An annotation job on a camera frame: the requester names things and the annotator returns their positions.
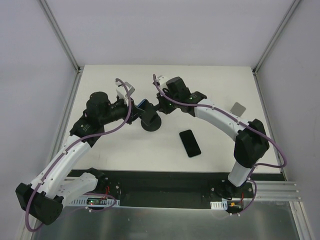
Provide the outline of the blue-edged black phone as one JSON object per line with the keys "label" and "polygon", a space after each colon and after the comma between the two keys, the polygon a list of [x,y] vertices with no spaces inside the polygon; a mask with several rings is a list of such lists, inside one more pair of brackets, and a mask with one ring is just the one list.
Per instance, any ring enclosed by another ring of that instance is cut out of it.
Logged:
{"label": "blue-edged black phone", "polygon": [[150,102],[147,99],[143,99],[137,106],[147,111],[150,108]]}

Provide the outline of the black clamp phone stand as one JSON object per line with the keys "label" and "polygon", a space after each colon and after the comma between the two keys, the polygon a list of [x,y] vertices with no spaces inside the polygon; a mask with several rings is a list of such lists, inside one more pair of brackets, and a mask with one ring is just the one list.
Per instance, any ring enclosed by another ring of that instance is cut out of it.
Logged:
{"label": "black clamp phone stand", "polygon": [[162,125],[162,120],[157,113],[157,107],[151,103],[149,109],[139,118],[142,128],[147,132],[155,132]]}

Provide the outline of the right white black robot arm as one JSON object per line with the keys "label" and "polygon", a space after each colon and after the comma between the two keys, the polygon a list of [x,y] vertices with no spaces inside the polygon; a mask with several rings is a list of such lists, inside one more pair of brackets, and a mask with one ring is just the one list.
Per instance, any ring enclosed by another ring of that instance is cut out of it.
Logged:
{"label": "right white black robot arm", "polygon": [[225,192],[233,198],[241,194],[254,165],[270,148],[263,123],[258,119],[244,121],[216,107],[203,93],[191,93],[181,77],[168,79],[153,75],[153,84],[158,90],[160,112],[168,115],[180,109],[183,113],[210,123],[234,141],[235,163],[227,177]]}

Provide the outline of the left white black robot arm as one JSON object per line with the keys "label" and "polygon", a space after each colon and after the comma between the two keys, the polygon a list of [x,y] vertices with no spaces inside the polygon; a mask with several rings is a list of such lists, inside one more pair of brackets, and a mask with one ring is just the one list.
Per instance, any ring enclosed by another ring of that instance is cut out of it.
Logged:
{"label": "left white black robot arm", "polygon": [[25,221],[33,216],[42,224],[50,225],[74,199],[88,192],[102,194],[106,188],[105,177],[95,168],[86,170],[69,184],[63,184],[63,181],[105,133],[105,125],[118,120],[131,124],[144,113],[126,94],[118,93],[116,102],[111,103],[105,92],[92,93],[57,155],[31,183],[20,183],[15,189],[20,207],[25,211]]}

